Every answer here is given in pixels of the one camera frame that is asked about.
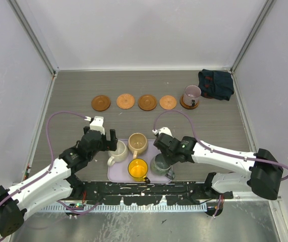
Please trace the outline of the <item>grey ceramic mug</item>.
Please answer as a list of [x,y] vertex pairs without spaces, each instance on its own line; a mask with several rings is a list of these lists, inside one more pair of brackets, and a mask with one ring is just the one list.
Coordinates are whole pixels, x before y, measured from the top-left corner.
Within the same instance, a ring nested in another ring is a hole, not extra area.
[[157,154],[150,162],[150,169],[153,174],[165,176],[171,180],[175,178],[172,166],[168,165],[162,154]]

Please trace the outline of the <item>dark wooden coaster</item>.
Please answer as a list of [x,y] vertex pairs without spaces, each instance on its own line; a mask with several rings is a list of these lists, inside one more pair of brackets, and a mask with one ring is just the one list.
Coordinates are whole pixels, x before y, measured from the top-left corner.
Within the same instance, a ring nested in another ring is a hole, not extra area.
[[182,106],[183,108],[185,108],[185,109],[195,109],[195,108],[197,108],[197,107],[199,106],[199,101],[197,101],[197,103],[196,103],[194,106],[188,106],[188,105],[186,105],[186,104],[184,103],[184,95],[182,95],[182,96],[180,97],[180,104],[181,104],[181,106]]
[[150,94],[142,95],[138,99],[138,106],[140,109],[144,111],[151,111],[154,110],[157,106],[157,99]]
[[110,98],[106,95],[95,96],[91,101],[91,107],[96,111],[105,111],[110,107]]

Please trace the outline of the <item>light woven coaster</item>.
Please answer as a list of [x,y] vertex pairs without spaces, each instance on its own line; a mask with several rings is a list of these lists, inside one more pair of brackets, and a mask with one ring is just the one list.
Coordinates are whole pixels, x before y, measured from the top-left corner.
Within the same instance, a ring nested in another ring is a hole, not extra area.
[[159,100],[159,104],[163,109],[171,110],[176,107],[177,100],[171,95],[166,95]]
[[117,98],[117,106],[121,109],[130,109],[135,104],[135,98],[133,95],[125,93],[121,94]]

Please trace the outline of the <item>purple glass mug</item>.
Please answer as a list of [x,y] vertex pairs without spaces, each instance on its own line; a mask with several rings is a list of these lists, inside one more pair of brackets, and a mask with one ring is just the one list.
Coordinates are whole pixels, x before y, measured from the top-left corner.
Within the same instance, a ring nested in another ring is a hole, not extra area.
[[184,90],[183,102],[185,105],[193,107],[198,103],[200,96],[201,89],[196,85],[189,85]]

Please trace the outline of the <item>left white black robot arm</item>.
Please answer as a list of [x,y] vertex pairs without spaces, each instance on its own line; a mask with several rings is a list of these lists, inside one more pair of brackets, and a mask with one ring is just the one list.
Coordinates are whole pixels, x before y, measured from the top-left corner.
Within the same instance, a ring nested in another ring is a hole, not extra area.
[[76,145],[64,150],[48,167],[27,180],[4,188],[0,186],[0,236],[2,239],[17,231],[41,208],[70,197],[82,197],[84,184],[76,177],[100,151],[114,151],[118,139],[114,129],[110,140],[100,131],[84,128]]

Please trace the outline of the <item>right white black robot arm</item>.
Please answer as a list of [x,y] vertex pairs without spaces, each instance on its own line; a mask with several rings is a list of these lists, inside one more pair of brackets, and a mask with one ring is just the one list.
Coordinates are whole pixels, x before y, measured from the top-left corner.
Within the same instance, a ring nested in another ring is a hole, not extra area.
[[267,150],[259,149],[257,153],[240,152],[216,147],[188,136],[178,140],[166,133],[157,134],[153,145],[161,152],[168,167],[178,162],[190,162],[229,170],[228,174],[211,172],[207,175],[203,191],[208,198],[217,199],[233,191],[252,191],[267,200],[276,200],[278,197],[283,168],[276,161],[259,161],[261,155],[272,157]]

